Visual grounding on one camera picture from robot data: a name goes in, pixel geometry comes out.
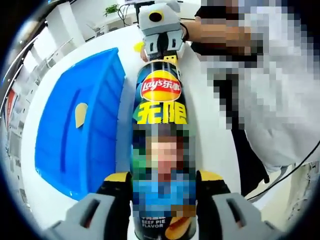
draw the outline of lay's logo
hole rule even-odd
[[[179,80],[165,70],[153,71],[144,79],[141,86],[141,97],[148,101],[175,101],[181,92]]]

